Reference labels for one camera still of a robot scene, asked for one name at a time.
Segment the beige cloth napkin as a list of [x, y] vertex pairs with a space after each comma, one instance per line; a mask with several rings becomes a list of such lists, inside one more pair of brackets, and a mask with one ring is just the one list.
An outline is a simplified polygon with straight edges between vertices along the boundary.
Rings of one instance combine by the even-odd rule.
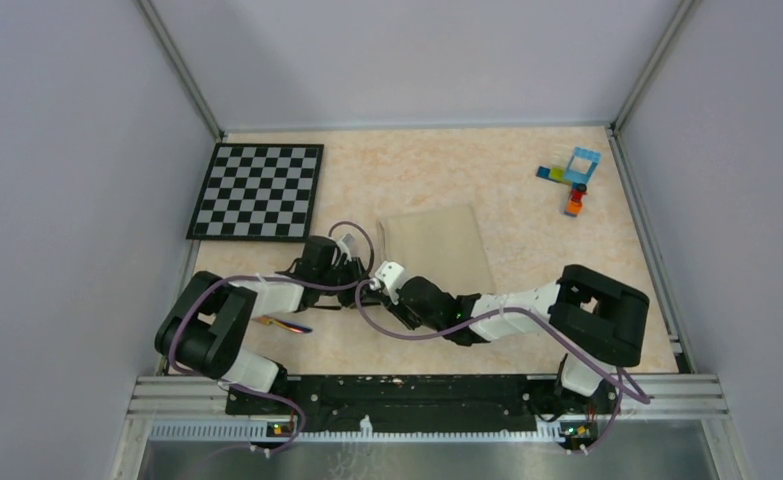
[[382, 255], [450, 294], [493, 294], [496, 286], [474, 209], [458, 204], [389, 215], [377, 222]]

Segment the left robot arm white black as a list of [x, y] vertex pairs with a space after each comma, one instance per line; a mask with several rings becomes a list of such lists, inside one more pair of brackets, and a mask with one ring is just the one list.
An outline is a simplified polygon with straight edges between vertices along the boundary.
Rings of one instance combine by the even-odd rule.
[[282, 382], [287, 371], [243, 346], [250, 322], [305, 311], [324, 296], [350, 306], [356, 284], [371, 266], [344, 237], [312, 235], [301, 255], [282, 271], [229, 278], [197, 272], [159, 327], [154, 347], [176, 370], [237, 384], [249, 390], [259, 410], [275, 413], [287, 401], [288, 388]]

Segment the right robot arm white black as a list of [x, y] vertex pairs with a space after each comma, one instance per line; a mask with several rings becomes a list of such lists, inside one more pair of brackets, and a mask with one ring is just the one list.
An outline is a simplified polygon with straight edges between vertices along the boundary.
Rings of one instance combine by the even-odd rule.
[[649, 396], [627, 374], [640, 363], [650, 299], [625, 283], [579, 264], [566, 266], [550, 283], [508, 294], [453, 296], [423, 276], [411, 276], [386, 261], [355, 288], [355, 305], [363, 319], [380, 333], [394, 333], [365, 311], [367, 292], [410, 332], [409, 341], [443, 338], [461, 346], [545, 333], [567, 357], [553, 385], [556, 404], [579, 412], [601, 382], [647, 405]]

